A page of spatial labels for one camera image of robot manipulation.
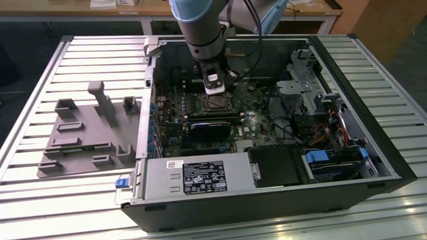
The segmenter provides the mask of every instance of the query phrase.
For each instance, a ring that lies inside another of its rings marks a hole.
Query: gray plastic base plate
[[[73,118],[57,117],[38,163],[38,178],[134,167],[140,114],[125,114],[121,103],[112,105],[114,128],[97,114],[97,105],[77,106],[70,110]]]

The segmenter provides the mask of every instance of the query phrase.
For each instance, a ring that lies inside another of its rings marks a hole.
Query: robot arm
[[[253,0],[261,34],[269,34],[282,16],[286,0]],[[258,33],[244,0],[169,0],[190,55],[198,62],[204,89],[208,95],[225,91],[228,75],[220,20]]]

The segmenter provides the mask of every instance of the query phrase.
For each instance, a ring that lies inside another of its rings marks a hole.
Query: power supply label
[[[222,161],[185,163],[181,171],[186,195],[226,191]]]

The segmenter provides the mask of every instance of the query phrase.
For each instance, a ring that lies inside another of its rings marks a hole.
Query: white box
[[[138,0],[117,0],[117,5],[134,6]]]
[[[108,10],[116,9],[116,0],[90,0],[90,10]]]

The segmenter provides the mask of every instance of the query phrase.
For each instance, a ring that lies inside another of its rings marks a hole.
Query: metal slotted table
[[[114,203],[114,181],[132,168],[38,179],[57,99],[93,104],[88,81],[113,101],[141,97],[144,36],[64,39],[0,150],[0,239],[421,239],[427,234],[427,115],[357,39],[320,35],[417,180],[350,209],[168,233],[145,233]],[[324,75],[332,91],[334,86]]]

